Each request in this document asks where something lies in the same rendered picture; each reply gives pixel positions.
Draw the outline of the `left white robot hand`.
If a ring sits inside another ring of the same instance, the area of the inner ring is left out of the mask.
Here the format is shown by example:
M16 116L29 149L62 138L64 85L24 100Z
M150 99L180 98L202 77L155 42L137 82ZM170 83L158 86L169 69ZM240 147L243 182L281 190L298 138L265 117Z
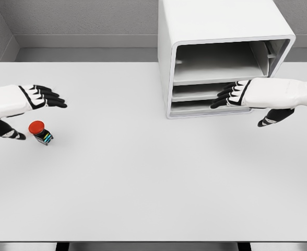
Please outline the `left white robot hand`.
M2 120L42 107L67 108L64 99L41 85L8 85L0 87L0 137L25 140L26 136Z

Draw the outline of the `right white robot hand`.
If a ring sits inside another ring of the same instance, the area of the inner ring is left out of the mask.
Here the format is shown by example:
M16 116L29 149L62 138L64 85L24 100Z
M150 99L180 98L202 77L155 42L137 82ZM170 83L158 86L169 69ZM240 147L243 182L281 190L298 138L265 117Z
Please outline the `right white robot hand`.
M210 105L211 109L223 106L243 106L252 109L269 109L258 122L266 127L283 121L294 113L299 105L302 81L282 78L254 78L236 81L223 88Z

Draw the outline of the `white tabletop storage cabinet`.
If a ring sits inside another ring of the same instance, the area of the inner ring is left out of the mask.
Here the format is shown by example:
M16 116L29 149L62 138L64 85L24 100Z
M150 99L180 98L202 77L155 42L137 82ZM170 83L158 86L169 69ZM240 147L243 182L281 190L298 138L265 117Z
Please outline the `white tabletop storage cabinet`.
M273 77L296 36L274 0L159 0L158 62L168 118L176 51L181 45L261 41Z

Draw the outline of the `tall white cabinet drawer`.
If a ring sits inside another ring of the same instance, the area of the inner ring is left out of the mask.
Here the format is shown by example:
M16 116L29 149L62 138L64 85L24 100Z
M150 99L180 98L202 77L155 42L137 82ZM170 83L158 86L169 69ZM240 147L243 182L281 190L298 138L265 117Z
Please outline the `tall white cabinet drawer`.
M173 85L233 82L268 74L264 42L181 45L176 51Z

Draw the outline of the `shallow white cabinet drawer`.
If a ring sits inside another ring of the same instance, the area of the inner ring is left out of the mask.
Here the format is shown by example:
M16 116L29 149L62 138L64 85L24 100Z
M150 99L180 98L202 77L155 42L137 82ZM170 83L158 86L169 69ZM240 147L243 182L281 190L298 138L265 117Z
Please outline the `shallow white cabinet drawer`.
M173 102L171 104L170 116L189 117L189 116L207 116L223 115L229 113L244 113L252 111L251 108L241 106L221 106L211 109L212 100L193 100Z
M172 102L211 100L217 98L217 94L230 83L212 83L198 85L174 86Z

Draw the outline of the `red button load switch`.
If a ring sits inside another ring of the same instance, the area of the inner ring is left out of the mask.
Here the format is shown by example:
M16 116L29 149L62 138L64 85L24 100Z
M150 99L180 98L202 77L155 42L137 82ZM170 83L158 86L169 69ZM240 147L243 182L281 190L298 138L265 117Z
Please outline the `red button load switch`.
M38 142L44 145L48 145L53 139L53 135L45 128L44 123L40 120L31 122L28 130Z

